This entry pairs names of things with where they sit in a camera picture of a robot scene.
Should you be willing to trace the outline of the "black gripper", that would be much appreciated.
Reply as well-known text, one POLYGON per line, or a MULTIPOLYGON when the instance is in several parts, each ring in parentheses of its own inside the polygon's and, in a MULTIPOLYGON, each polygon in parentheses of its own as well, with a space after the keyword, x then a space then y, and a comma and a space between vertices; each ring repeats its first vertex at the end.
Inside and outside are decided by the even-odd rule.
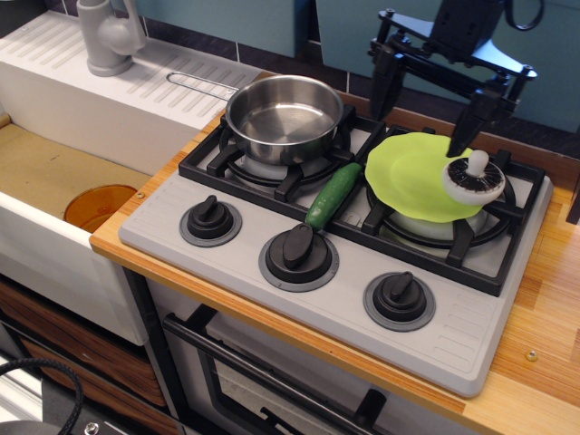
POLYGON ((520 32, 538 26, 537 17, 517 23, 511 1, 444 1, 432 22, 391 8, 379 18, 368 51, 374 63, 370 113, 377 121, 391 113, 406 73, 470 99, 452 132, 449 158, 460 156, 499 112, 514 112, 526 83, 537 77, 492 42, 501 18, 520 32))

